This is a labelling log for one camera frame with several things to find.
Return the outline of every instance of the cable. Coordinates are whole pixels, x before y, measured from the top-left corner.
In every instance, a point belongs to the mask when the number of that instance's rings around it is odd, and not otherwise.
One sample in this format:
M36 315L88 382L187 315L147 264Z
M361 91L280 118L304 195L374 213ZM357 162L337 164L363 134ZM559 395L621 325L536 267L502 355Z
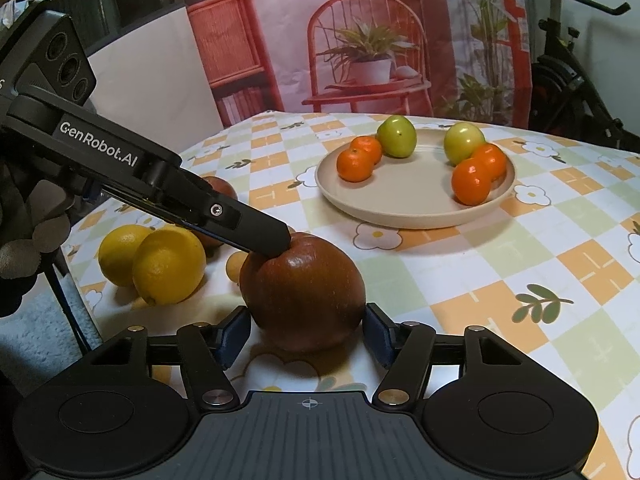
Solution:
M47 277L49 286L51 287L53 294L58 300L60 308L62 308L62 312L65 314L66 320L69 322L69 326L71 327L71 330L76 337L76 341L78 342L80 352L83 356L87 355L91 351L91 347L84 337L84 334L82 333L82 330L80 329L78 322L76 321L76 318L71 311L71 307L66 301L65 293L62 291L62 287L60 286L60 282L58 281L58 277L56 276L56 271L53 265L48 265L45 267L44 275Z

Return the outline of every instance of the hand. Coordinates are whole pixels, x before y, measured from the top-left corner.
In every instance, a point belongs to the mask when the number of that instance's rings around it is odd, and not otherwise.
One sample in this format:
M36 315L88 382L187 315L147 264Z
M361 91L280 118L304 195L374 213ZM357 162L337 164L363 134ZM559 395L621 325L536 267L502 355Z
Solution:
M25 199L0 162L0 317L14 313L42 272L43 257L69 236L74 197L41 180Z

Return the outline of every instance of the plate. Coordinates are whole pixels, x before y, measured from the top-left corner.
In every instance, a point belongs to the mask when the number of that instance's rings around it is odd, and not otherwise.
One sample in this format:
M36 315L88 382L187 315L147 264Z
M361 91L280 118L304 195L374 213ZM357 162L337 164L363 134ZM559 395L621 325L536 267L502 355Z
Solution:
M333 150L318 164L316 182L325 198L350 216L396 229L437 229L465 224L495 210L511 194L516 181L507 155L506 175L494 182L487 200L469 207L451 190L450 165L442 148L444 132L417 130L418 144L409 158L384 156L364 182L342 180L335 161L348 144Z

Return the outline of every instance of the cabinet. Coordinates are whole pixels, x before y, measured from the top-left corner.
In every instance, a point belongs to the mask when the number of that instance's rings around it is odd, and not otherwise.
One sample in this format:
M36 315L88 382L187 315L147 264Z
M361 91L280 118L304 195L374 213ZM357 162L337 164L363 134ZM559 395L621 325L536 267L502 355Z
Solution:
M223 124L282 110L254 0L206 0L187 12Z

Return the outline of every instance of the tablecloth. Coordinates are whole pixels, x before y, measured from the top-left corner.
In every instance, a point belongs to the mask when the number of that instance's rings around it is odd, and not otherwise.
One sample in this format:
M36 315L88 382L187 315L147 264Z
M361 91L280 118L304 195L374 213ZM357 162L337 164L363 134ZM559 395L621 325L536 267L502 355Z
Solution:
M333 208L314 170L354 136L375 133L385 117L265 112L188 149L183 166L228 180L241 201L340 247L360 269L367 300L394 320L452 334L483 325L526 352L598 411L600 434L586 475L640 478L640 157L479 124L516 165L513 195L488 216L455 228L381 228ZM452 124L410 119L443 132ZM98 247L112 229L131 223L162 225L109 200L63 247L103 338L132 324L151 335L172 334L191 322L218 322L242 304L226 277L233 252L227 246L210 259L199 290L178 305L149 308L134 291L108 283ZM457 377L450 368L434 369L428 393ZM227 374L241 397L248 390L351 388L370 396L383 371L357 337L304 357L270 348L254 330ZM184 392L176 368L156 367L154 376Z

